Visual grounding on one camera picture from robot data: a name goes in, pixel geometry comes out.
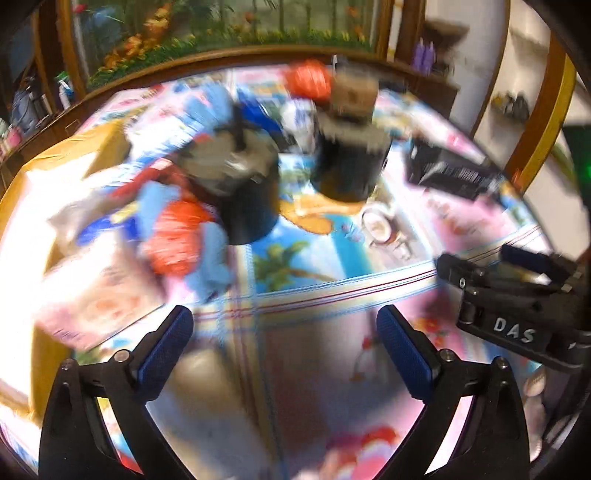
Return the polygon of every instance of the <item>black bracket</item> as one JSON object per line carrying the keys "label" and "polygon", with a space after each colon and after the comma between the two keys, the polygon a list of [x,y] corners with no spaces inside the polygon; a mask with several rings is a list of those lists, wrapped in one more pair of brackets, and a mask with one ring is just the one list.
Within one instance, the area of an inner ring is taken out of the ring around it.
{"label": "black bracket", "polygon": [[[41,480],[193,480],[146,409],[193,333],[193,315],[177,306],[132,351],[108,362],[62,362],[47,404],[39,454]],[[123,466],[107,432],[97,397],[108,398],[143,475]]]}
{"label": "black bracket", "polygon": [[[466,362],[437,351],[392,305],[378,313],[378,333],[414,398],[425,406],[379,480],[526,480],[529,445],[517,383],[509,363]],[[448,463],[425,474],[449,429],[462,397],[470,412]]]}
{"label": "black bracket", "polygon": [[437,274],[463,290],[457,326],[550,368],[580,371],[591,354],[586,270],[560,255],[510,245],[501,247],[500,258],[545,274],[550,282],[495,276],[472,262],[443,254],[436,262]]}

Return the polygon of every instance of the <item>white wall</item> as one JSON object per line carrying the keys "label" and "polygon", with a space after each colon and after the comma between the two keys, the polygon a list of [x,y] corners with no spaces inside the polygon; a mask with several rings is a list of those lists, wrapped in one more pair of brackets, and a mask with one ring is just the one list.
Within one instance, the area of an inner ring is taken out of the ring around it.
{"label": "white wall", "polygon": [[[522,32],[541,44],[549,42],[548,27],[523,0],[511,0],[510,25],[512,29]],[[547,55],[529,48],[526,42],[509,34],[493,95],[506,91],[515,95],[524,92],[532,111],[540,92],[546,63]],[[502,117],[488,106],[476,131],[475,139],[497,165],[504,167],[523,132],[522,125]]]}
{"label": "white wall", "polygon": [[466,24],[450,77],[460,86],[451,118],[470,131],[485,100],[505,29],[505,0],[427,0],[427,18]]}

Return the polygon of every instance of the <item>orange plush toy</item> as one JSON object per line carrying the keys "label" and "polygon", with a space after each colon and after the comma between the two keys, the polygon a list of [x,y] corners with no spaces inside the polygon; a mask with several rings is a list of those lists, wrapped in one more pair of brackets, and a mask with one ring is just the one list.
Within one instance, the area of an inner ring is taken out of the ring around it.
{"label": "orange plush toy", "polygon": [[285,74],[285,86],[293,97],[327,102],[330,99],[331,85],[332,76],[318,60],[296,64]]}

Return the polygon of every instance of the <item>plastic bag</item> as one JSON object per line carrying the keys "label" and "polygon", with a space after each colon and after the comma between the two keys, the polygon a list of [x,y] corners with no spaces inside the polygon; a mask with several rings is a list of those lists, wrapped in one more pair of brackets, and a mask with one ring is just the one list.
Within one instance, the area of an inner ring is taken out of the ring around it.
{"label": "plastic bag", "polygon": [[160,307],[162,291],[117,230],[59,262],[45,276],[35,322],[61,343],[94,348]]}
{"label": "plastic bag", "polygon": [[142,246],[152,269],[157,274],[181,277],[195,270],[202,245],[199,225],[211,220],[211,214],[198,203],[170,202],[156,219],[152,237]]}
{"label": "plastic bag", "polygon": [[332,77],[318,60],[306,60],[293,66],[285,74],[285,85],[293,97],[304,97],[315,102],[330,99]]}

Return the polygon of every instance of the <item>shelf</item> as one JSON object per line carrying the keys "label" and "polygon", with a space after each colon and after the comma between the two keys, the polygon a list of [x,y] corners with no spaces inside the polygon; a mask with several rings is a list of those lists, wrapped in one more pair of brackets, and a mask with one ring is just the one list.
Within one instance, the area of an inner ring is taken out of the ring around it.
{"label": "shelf", "polygon": [[509,28],[511,35],[516,43],[516,46],[522,51],[530,51],[540,57],[548,56],[550,48],[548,45],[540,42],[539,40],[525,35],[514,27]]}

